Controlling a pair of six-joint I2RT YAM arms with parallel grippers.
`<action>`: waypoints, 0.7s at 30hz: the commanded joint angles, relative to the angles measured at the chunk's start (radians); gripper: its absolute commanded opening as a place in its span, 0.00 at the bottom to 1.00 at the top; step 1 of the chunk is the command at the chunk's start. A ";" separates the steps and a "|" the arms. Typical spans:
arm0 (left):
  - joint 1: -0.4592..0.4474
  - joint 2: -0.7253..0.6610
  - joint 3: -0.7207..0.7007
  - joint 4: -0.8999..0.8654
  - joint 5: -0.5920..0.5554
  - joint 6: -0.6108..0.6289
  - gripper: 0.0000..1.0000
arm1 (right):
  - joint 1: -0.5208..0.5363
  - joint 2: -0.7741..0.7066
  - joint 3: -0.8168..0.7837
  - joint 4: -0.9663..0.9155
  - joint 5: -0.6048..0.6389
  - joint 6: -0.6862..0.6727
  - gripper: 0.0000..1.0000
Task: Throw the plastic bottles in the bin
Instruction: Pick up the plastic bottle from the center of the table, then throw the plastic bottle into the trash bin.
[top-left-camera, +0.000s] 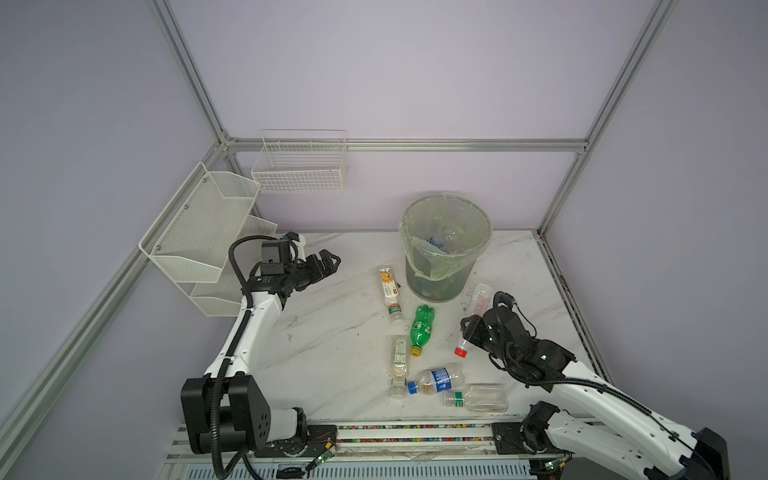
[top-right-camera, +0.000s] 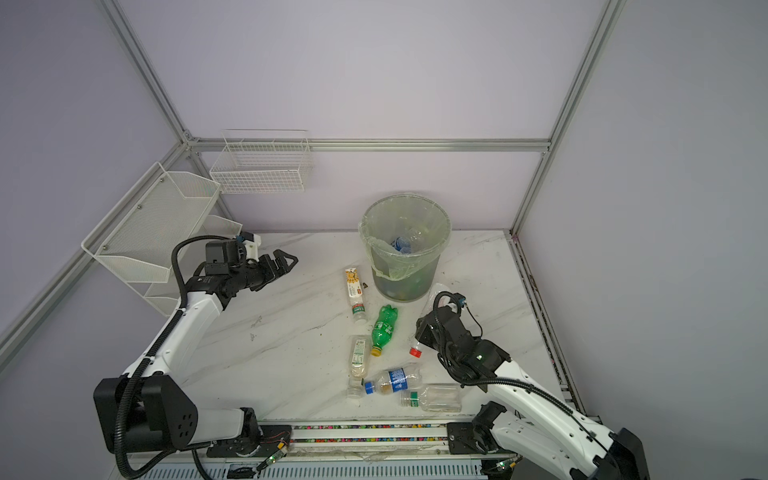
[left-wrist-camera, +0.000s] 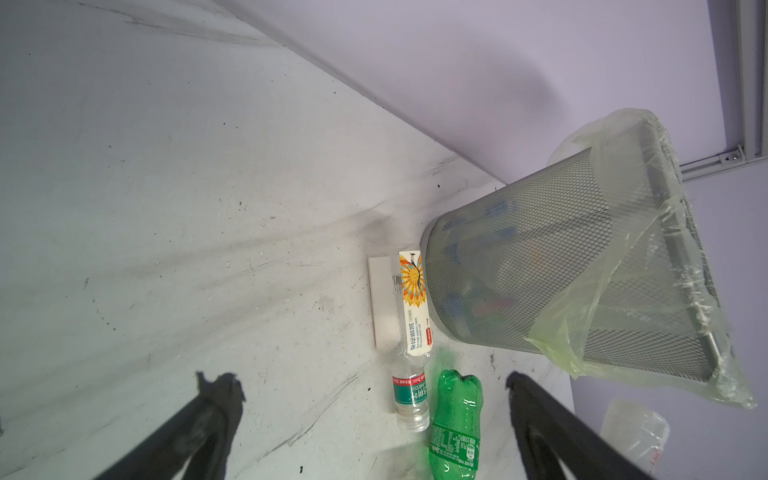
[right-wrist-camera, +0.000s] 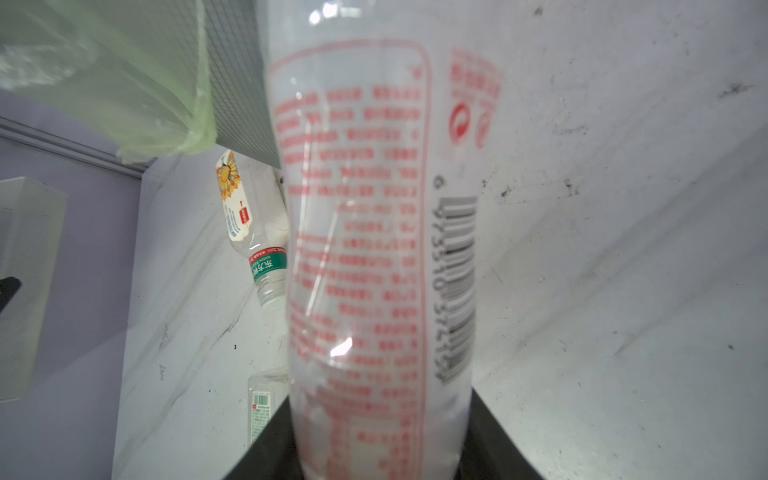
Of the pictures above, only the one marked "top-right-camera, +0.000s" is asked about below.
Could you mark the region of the clear bottle red cap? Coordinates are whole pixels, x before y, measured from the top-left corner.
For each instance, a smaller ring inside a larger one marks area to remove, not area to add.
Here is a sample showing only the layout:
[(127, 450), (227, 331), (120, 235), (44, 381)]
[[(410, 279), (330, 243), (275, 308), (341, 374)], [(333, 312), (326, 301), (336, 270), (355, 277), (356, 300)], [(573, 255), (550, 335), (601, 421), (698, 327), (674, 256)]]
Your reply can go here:
[(426, 302), (416, 320), (414, 340), (409, 350), (409, 354), (415, 359), (420, 359), (428, 349), (433, 349), (435, 340), (429, 320), (434, 316), (435, 298), (439, 293), (447, 290), (446, 285), (435, 283), (426, 297)]

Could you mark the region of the green soda bottle yellow cap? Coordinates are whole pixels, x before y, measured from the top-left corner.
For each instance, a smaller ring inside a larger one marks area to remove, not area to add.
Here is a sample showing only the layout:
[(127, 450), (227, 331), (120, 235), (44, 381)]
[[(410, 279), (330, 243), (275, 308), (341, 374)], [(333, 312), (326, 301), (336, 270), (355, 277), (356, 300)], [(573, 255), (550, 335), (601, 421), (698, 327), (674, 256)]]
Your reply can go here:
[(371, 355), (380, 357), (383, 348), (390, 342), (398, 318), (398, 309), (392, 305), (382, 306), (371, 333)]

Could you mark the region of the clear bottle sunflower label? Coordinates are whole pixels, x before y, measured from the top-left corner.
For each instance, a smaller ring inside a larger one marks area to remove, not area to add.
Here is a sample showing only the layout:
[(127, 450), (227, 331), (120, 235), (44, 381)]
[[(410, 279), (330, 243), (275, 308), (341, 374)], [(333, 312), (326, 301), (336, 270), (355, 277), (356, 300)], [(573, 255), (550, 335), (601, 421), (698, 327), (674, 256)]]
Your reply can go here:
[(345, 282), (353, 320), (355, 322), (366, 322), (368, 317), (364, 304), (363, 286), (356, 267), (350, 267), (345, 270)]

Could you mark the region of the small bottle green white label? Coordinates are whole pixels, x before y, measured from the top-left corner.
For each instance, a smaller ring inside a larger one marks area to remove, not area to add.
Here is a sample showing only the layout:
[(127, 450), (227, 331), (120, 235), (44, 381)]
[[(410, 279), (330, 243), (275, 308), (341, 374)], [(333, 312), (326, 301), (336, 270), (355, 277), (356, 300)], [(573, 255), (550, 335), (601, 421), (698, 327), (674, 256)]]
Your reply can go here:
[(370, 356), (370, 339), (366, 336), (356, 336), (352, 339), (349, 355), (349, 380), (347, 397), (361, 398), (365, 395), (365, 377), (368, 373)]

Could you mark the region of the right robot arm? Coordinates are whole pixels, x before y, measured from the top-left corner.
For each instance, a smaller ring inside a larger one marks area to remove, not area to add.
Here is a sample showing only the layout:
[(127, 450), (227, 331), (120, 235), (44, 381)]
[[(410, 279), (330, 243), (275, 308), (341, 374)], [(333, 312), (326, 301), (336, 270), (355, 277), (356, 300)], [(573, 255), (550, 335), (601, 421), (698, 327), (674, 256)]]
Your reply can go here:
[(472, 421), (477, 452), (514, 452), (558, 479), (649, 478), (634, 433), (613, 431), (559, 400), (505, 350), (472, 335), (459, 310), (434, 308), (417, 320), (415, 339), (436, 352), (459, 385), (489, 396)]

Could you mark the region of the bottle blue label white cap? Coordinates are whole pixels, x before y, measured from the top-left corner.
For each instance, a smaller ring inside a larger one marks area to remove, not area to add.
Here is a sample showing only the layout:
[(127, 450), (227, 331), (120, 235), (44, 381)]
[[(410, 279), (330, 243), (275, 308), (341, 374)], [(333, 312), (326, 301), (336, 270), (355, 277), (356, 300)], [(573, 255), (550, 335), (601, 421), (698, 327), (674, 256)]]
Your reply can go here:
[(400, 254), (412, 255), (420, 250), (421, 240), (414, 236), (398, 236), (391, 242), (391, 246)]

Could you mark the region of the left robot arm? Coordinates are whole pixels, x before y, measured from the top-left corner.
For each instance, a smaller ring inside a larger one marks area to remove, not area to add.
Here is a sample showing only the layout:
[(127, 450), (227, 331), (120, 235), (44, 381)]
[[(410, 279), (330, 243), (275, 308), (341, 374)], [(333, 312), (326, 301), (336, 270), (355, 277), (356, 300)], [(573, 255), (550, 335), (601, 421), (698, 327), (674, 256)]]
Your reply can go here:
[(179, 253), (196, 240), (184, 240), (172, 250), (171, 269), (180, 293), (172, 316), (123, 374), (95, 388), (98, 420), (114, 455), (224, 444), (246, 456), (263, 441), (252, 408), (199, 407), (181, 383), (204, 334), (237, 294), (261, 291), (289, 274), (298, 259), (280, 249), (259, 254), (253, 235), (199, 239), (205, 244), (205, 260), (190, 278), (182, 275)]

